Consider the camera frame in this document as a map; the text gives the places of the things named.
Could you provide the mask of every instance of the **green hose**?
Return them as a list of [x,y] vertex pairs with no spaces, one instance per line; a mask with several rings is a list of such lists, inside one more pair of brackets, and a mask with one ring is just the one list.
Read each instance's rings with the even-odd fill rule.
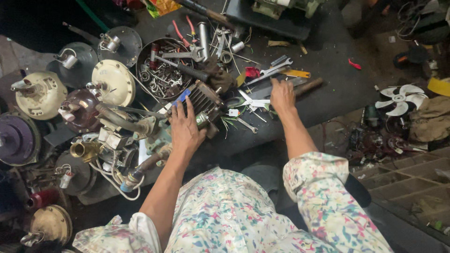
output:
[[97,23],[97,25],[103,30],[103,32],[109,31],[109,28],[95,15],[95,13],[86,5],[83,0],[76,0],[76,2],[81,6],[81,8],[89,15],[89,17]]

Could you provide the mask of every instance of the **red plastic scrap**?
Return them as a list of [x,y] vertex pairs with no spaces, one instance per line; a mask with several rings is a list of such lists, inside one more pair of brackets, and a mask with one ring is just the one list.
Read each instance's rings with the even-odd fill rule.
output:
[[351,62],[350,58],[348,59],[348,63],[351,66],[353,66],[354,68],[357,68],[357,69],[361,70],[361,65]]
[[259,69],[255,67],[245,67],[245,76],[251,78],[258,78],[260,76]]

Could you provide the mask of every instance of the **floral shirt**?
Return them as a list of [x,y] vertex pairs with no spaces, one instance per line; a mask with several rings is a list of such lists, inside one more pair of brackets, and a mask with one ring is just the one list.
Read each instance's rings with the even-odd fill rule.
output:
[[[214,168],[180,189],[166,252],[391,252],[345,190],[348,161],[311,152],[283,169],[284,186],[310,233],[300,230],[249,177]],[[161,252],[153,222],[135,213],[128,225],[79,232],[83,252]]]

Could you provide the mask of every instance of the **screwdriver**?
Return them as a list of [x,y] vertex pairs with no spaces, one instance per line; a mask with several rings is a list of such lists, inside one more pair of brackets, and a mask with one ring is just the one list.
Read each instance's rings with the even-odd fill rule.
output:
[[169,60],[166,60],[164,58],[161,58],[159,56],[155,56],[155,58],[160,60],[160,61],[162,61],[162,62],[164,62],[164,63],[167,63],[167,64],[169,64],[171,66],[174,66],[175,68],[177,68],[181,72],[183,72],[185,74],[188,74],[188,75],[190,75],[190,76],[192,76],[194,78],[197,78],[197,79],[199,79],[202,82],[206,83],[208,81],[208,79],[209,79],[209,74],[208,73],[202,72],[202,71],[197,70],[195,68],[191,68],[189,66],[184,65],[183,63],[179,63],[177,65],[177,64],[175,64],[175,63],[173,63],[173,62],[171,62]]

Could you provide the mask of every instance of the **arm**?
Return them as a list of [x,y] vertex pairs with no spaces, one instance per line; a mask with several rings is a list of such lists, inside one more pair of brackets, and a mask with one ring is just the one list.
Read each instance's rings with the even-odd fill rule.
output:
[[291,82],[272,79],[270,102],[283,123],[290,161],[283,181],[310,233],[341,252],[391,252],[364,210],[344,188],[348,161],[317,152],[294,106]]
[[176,199],[183,175],[194,152],[205,140],[206,135],[206,129],[199,131],[197,128],[194,108],[187,96],[186,103],[187,117],[180,101],[177,107],[172,107],[170,122],[173,151],[139,210],[153,221],[163,250],[171,234]]
[[292,82],[271,80],[273,89],[270,103],[283,124],[289,159],[317,151],[314,142],[303,125],[295,108],[295,95]]

